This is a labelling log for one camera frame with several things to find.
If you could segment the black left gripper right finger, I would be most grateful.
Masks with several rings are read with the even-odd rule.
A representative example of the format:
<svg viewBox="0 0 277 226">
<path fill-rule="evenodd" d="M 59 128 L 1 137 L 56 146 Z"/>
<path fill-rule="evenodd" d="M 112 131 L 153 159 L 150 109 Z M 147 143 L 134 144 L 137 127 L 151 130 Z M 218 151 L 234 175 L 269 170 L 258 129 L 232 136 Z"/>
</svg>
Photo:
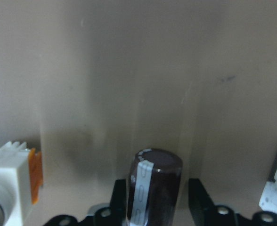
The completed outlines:
<svg viewBox="0 0 277 226">
<path fill-rule="evenodd" d="M 188 180 L 188 206 L 196 226 L 214 226 L 217 222 L 216 205 L 197 178 Z"/>
</svg>

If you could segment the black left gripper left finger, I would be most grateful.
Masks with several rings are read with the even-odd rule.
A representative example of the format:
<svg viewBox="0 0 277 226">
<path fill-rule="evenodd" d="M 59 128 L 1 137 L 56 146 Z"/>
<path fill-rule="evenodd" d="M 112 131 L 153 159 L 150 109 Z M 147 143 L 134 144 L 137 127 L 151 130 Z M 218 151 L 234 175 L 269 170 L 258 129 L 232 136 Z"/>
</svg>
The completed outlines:
<svg viewBox="0 0 277 226">
<path fill-rule="evenodd" d="M 114 183 L 109 208 L 114 226 L 126 225 L 126 206 L 127 206 L 126 179 L 118 179 Z"/>
</svg>

